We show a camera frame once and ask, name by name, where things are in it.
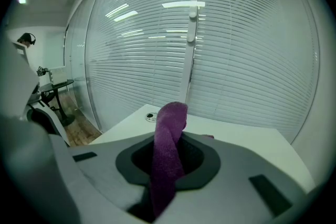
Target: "wooden floor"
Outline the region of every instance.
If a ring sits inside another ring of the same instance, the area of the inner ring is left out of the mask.
[[[101,133],[86,119],[82,112],[77,108],[67,91],[59,93],[59,100],[66,114],[75,116],[75,120],[64,129],[67,132],[70,146],[88,145],[101,135]],[[58,107],[56,98],[49,102],[50,106]]]

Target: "black table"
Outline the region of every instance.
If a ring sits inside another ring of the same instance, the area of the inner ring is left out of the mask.
[[[61,116],[62,116],[61,123],[62,123],[63,126],[68,126],[70,123],[72,123],[75,120],[75,116],[74,115],[66,116],[66,114],[64,113],[63,108],[61,106],[61,103],[59,102],[58,89],[62,88],[64,86],[70,85],[72,83],[73,83],[73,80],[68,79],[68,81],[64,82],[64,83],[60,83],[60,84],[57,84],[57,85],[52,85],[51,83],[49,83],[49,84],[43,85],[39,88],[41,93],[51,92],[51,91],[53,91],[55,93],[56,100],[57,100],[58,107],[59,107],[59,112],[61,113]]]

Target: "window blind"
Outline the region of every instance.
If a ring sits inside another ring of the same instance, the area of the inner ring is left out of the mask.
[[[306,0],[199,0],[189,112],[299,132],[317,84],[317,34]]]
[[[190,0],[96,0],[86,41],[91,102],[106,131],[179,98]]]

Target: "towel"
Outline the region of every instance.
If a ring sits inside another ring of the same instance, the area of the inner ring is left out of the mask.
[[[175,181],[184,176],[177,143],[186,127],[188,106],[173,102],[158,112],[150,193],[154,215],[158,217],[175,196]]]

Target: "white wall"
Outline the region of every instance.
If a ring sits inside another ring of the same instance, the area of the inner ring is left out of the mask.
[[[16,41],[23,33],[32,33],[36,37],[35,45],[27,51],[30,67],[36,71],[39,66],[44,68],[64,65],[65,27],[34,26],[15,28],[6,31],[10,40]],[[40,77],[40,85],[49,83],[49,76]]]

